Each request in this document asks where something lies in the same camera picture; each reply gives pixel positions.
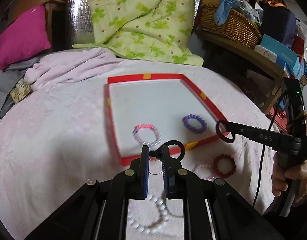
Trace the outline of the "person's right hand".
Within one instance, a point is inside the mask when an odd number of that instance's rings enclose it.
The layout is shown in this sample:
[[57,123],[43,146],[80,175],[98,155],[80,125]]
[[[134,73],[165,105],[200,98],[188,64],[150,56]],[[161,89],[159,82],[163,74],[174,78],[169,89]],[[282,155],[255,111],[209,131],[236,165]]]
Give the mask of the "person's right hand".
[[300,180],[298,192],[293,201],[293,206],[301,205],[307,200],[307,161],[301,165],[297,165],[288,170],[284,170],[279,166],[279,155],[274,155],[272,180],[272,193],[275,197],[279,197],[288,188],[286,179]]

